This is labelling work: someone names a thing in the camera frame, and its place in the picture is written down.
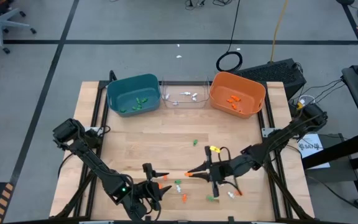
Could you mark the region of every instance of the yellow cable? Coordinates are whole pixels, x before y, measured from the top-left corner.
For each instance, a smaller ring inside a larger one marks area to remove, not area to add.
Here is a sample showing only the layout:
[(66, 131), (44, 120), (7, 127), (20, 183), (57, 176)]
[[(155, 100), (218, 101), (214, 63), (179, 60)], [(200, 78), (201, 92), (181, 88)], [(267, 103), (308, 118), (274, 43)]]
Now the yellow cable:
[(287, 8), (288, 0), (285, 0), (283, 9), (281, 10), (280, 17), (278, 18), (276, 29), (274, 30), (274, 37), (273, 37), (273, 45), (272, 45), (272, 55), (270, 56), (270, 62), (273, 62), (273, 55), (274, 55), (274, 44), (276, 43), (276, 35), (278, 28), (280, 27), (281, 20), (283, 19), (285, 8)]

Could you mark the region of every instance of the black floor stripe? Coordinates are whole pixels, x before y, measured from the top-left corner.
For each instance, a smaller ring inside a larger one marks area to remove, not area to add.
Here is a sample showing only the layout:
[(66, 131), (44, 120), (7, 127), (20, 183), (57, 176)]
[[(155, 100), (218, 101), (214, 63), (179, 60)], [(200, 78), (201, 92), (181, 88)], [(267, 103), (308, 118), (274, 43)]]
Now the black floor stripe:
[(22, 145), (22, 149), (20, 151), (19, 157), (17, 158), (15, 168), (12, 173), (11, 183), (16, 186), (17, 181), (19, 180), (20, 173), (22, 172), (22, 168), (24, 165), (25, 158), (27, 157), (27, 153), (30, 148), (31, 140), (35, 132), (35, 128), (37, 127), (38, 120), (41, 115), (42, 108), (44, 107), (45, 99), (47, 97), (50, 84), (52, 82), (53, 75), (55, 74), (56, 66), (59, 62), (60, 54), (62, 53), (64, 41), (67, 38), (68, 30), (70, 29), (71, 22), (73, 21), (74, 14), (78, 5), (79, 0), (74, 0), (73, 5), (71, 7), (70, 13), (68, 15), (65, 28), (63, 30), (62, 36), (60, 37), (55, 56), (53, 56), (52, 63), (49, 68), (48, 75), (45, 79), (44, 86), (42, 87), (42, 91), (40, 97), (37, 102), (37, 106), (35, 107), (34, 114), (32, 116), (29, 129), (27, 130), (27, 134), (25, 135), (24, 142)]
[(352, 16), (352, 12), (349, 10), (348, 6), (342, 5), (343, 9), (345, 10), (345, 14), (347, 19), (349, 20), (351, 27), (353, 29), (354, 35), (356, 35), (357, 40), (358, 40), (358, 31), (357, 31), (357, 25), (356, 22), (354, 21), (354, 18)]
[[(59, 44), (60, 40), (5, 40), (5, 44)], [(65, 40), (64, 44), (229, 44), (230, 40)], [(271, 45), (272, 40), (233, 40), (233, 44)], [(358, 40), (276, 40), (277, 45), (358, 45)]]

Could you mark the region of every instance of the yellow clamp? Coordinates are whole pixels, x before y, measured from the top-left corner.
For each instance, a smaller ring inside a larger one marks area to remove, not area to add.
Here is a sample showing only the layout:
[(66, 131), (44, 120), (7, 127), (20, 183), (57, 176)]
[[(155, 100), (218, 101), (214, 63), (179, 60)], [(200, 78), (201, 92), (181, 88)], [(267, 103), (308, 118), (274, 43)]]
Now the yellow clamp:
[(209, 150), (217, 152), (217, 153), (221, 153), (221, 149), (216, 146), (210, 146)]

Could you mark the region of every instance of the white paper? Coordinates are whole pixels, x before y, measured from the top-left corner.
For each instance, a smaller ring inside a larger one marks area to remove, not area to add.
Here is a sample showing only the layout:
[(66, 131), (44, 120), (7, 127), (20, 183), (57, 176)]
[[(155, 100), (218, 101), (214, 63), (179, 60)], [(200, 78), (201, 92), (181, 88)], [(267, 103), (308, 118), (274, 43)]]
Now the white paper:
[[(299, 150), (302, 153), (302, 158), (306, 158), (316, 152), (322, 151), (323, 146), (321, 145), (318, 134), (306, 134), (303, 139), (298, 142)], [(320, 169), (329, 168), (329, 163), (324, 163), (309, 169)]]

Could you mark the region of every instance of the wooden tabletop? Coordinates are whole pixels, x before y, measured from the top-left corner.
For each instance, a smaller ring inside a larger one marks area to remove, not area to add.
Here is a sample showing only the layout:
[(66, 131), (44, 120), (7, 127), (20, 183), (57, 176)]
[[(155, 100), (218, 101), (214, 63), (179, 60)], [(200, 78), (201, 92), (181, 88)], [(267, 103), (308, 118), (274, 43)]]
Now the wooden tabletop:
[[(97, 86), (98, 82), (83, 82), (81, 86), (74, 118), (85, 127), (91, 124)], [(275, 125), (278, 128), (285, 127), (291, 117), (283, 84), (270, 82), (267, 86)], [(202, 86), (167, 88), (164, 91), (173, 96), (177, 96), (181, 91), (204, 92)], [(146, 162), (152, 163), (157, 172), (170, 173), (166, 181), (162, 178), (154, 179), (163, 186), (173, 186), (163, 196), (163, 210), (159, 220), (224, 221), (228, 216), (233, 216), (236, 221), (274, 221), (268, 176), (263, 169), (250, 170), (238, 177), (243, 196), (230, 198), (227, 192), (233, 192), (234, 189), (226, 184), (219, 188), (220, 197), (216, 202), (206, 199), (207, 195), (212, 195), (210, 183), (184, 176), (186, 171), (199, 166), (205, 160), (204, 146), (226, 146), (232, 157), (235, 157), (245, 147), (260, 143), (262, 138), (257, 116), (241, 119), (213, 109), (209, 102), (203, 107), (200, 104), (180, 104), (173, 107), (169, 102), (166, 103), (161, 102), (156, 111), (130, 118), (122, 118), (110, 110), (107, 125), (111, 127), (111, 132), (104, 137), (101, 159), (110, 168), (131, 175), (135, 183), (145, 179), (142, 164)], [(101, 122), (102, 110), (103, 103), (98, 125)], [(198, 140), (197, 146), (193, 146), (194, 139)], [(297, 147), (295, 141), (290, 141), (289, 144)], [(281, 155), (289, 191), (306, 213), (314, 216), (300, 154), (287, 147)], [(217, 159), (217, 155), (213, 154), (213, 160)], [(77, 190), (82, 164), (81, 160), (74, 156), (63, 166), (50, 215), (56, 215)], [(174, 184), (177, 179), (182, 181), (180, 194)], [(277, 192), (281, 216), (285, 217), (282, 195), (278, 189)], [(186, 203), (181, 200), (183, 194), (187, 194)], [(83, 196), (81, 214), (85, 214), (87, 199), (88, 191)], [(157, 212), (152, 212), (152, 219), (156, 215)], [(129, 219), (122, 205), (116, 206), (106, 195), (99, 179), (91, 219)]]

